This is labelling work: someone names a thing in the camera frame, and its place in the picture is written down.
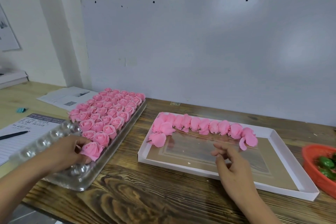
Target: clear plastic tray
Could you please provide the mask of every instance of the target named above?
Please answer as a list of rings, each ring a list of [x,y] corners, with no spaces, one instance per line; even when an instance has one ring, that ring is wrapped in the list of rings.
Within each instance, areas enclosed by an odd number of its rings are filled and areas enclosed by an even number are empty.
[[[110,145],[103,150],[102,154],[100,155],[99,159],[96,160],[96,162],[92,161],[89,164],[73,165],[62,172],[45,177],[44,180],[76,191],[83,191],[88,188],[109,161],[109,159],[113,156],[120,144],[123,142],[128,132],[132,129],[133,125],[146,108],[146,105],[147,101],[145,100],[137,108],[130,120],[118,132],[115,139],[110,142]],[[78,123],[72,123],[70,120],[66,120],[53,130],[27,145],[25,148],[12,154],[9,158],[9,161],[12,164],[18,166],[28,159],[34,157],[36,154],[42,152],[46,148],[50,147],[59,138],[68,135],[80,136],[81,134],[82,131],[79,128]]]

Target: wooden table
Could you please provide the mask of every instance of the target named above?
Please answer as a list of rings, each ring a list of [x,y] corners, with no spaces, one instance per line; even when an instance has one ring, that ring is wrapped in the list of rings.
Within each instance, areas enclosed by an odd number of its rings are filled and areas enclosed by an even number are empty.
[[[65,110],[36,100],[57,88],[28,82],[0,90],[0,110],[5,113],[0,116],[0,127],[32,112],[66,117]],[[17,107],[30,109],[16,114]],[[137,162],[139,147],[161,111],[274,128],[300,163],[302,146],[336,146],[333,127],[148,99],[140,119],[90,188],[76,192],[40,181],[23,201],[71,223],[247,223],[219,181]],[[283,223],[336,222],[336,200],[324,192],[315,202],[258,192]]]

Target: wood grain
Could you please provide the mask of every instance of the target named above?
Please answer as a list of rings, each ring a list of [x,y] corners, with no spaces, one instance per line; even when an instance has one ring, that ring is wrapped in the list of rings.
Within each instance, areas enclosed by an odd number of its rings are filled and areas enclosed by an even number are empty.
[[[300,163],[302,146],[336,146],[333,127],[148,99],[147,108],[90,188],[76,192],[40,181],[24,202],[76,224],[248,223],[219,181],[137,162],[140,145],[161,111],[273,128]],[[258,192],[283,223],[335,223],[336,200],[324,192],[315,202]]]

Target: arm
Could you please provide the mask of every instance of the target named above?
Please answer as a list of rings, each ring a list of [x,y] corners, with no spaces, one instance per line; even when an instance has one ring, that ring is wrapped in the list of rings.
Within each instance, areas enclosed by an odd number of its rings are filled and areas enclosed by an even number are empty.
[[[0,179],[0,223],[14,211],[32,187],[43,177],[90,158],[75,152],[76,145],[90,141],[85,137],[61,138],[50,148],[29,159]]]
[[[251,224],[281,224],[255,188],[249,162],[226,144],[214,143],[216,165],[221,183]]]

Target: whiteboard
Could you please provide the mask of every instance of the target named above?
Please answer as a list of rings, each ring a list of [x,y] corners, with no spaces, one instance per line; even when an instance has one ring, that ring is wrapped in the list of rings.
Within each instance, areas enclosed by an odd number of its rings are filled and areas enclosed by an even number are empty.
[[[95,91],[336,125],[336,0],[82,0],[82,13]]]

